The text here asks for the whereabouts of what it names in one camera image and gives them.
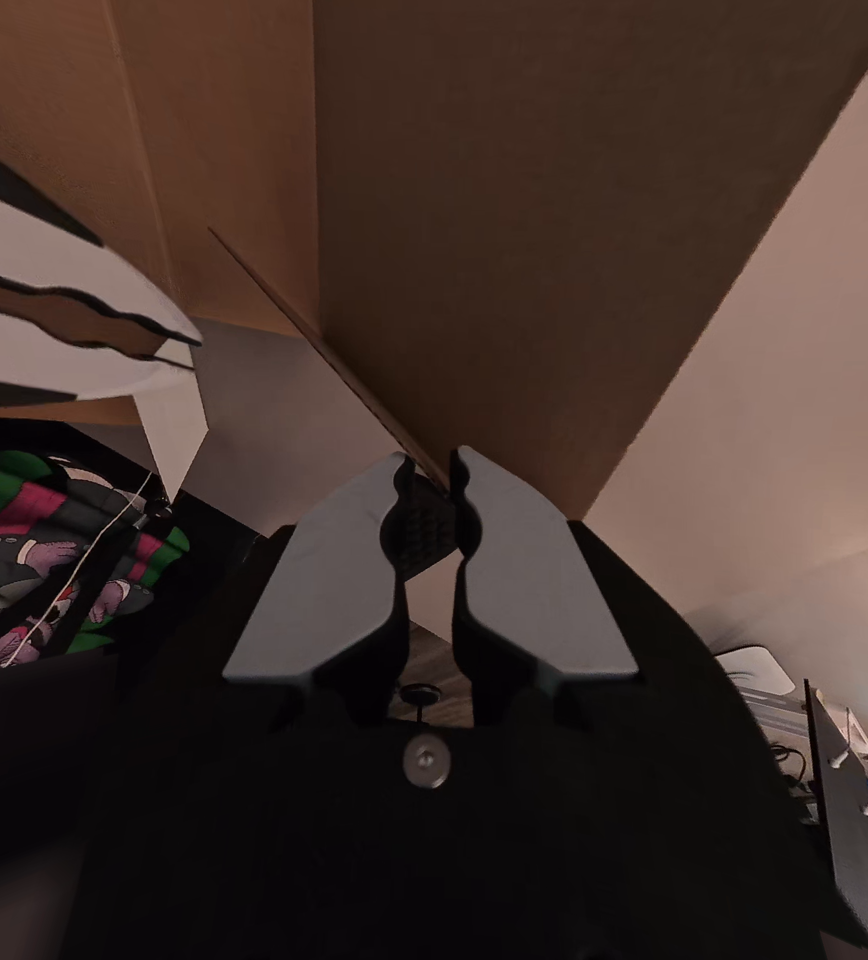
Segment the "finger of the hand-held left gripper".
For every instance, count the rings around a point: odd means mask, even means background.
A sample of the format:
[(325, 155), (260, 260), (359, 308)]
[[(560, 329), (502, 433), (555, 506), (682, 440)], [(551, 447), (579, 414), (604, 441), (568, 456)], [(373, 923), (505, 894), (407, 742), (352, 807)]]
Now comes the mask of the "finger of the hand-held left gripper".
[(0, 313), (0, 385), (76, 399), (107, 399), (196, 386), (173, 357), (137, 359), (111, 346), (64, 342), (31, 321)]
[(200, 331), (144, 274), (96, 245), (0, 200), (0, 283), (28, 294), (81, 295), (115, 317), (200, 346)]

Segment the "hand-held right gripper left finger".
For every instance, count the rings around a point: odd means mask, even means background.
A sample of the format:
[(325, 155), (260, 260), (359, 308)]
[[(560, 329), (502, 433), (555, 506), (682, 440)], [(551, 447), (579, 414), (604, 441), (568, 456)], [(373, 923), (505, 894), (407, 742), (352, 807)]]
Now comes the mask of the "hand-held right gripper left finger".
[(224, 670), (233, 685), (336, 694), (354, 722), (384, 722), (411, 621), (398, 556), (415, 463), (398, 452), (298, 522)]

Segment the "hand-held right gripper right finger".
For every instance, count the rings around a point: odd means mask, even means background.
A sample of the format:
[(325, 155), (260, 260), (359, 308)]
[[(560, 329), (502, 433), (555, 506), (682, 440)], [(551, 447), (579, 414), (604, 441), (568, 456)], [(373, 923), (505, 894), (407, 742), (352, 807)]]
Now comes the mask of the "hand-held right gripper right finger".
[(462, 554), (454, 660), (475, 722), (501, 722), (523, 691), (556, 702), (573, 686), (628, 683), (639, 667), (566, 516), (473, 447), (451, 454)]

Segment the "white and brown cardboard box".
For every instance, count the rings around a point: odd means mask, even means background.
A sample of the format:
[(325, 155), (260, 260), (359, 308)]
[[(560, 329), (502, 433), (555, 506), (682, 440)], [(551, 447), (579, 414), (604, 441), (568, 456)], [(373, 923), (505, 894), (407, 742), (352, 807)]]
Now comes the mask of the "white and brown cardboard box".
[[(0, 162), (580, 520), (867, 73), (868, 2), (0, 2)], [(184, 393), (48, 409), (183, 479)]]

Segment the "white device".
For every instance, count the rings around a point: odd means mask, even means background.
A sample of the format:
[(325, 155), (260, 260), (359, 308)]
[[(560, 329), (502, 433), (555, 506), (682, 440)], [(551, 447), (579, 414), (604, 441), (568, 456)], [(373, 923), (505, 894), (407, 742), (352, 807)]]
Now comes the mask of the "white device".
[(733, 685), (745, 695), (788, 701), (802, 700), (803, 682), (795, 683), (771, 652), (748, 645), (714, 655)]

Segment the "grey panel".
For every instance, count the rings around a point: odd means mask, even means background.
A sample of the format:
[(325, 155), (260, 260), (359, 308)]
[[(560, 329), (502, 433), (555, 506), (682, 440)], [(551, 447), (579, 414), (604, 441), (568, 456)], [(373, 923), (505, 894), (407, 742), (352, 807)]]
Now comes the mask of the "grey panel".
[(868, 941), (868, 737), (844, 709), (839, 726), (806, 679), (803, 706), (814, 794), (834, 884)]

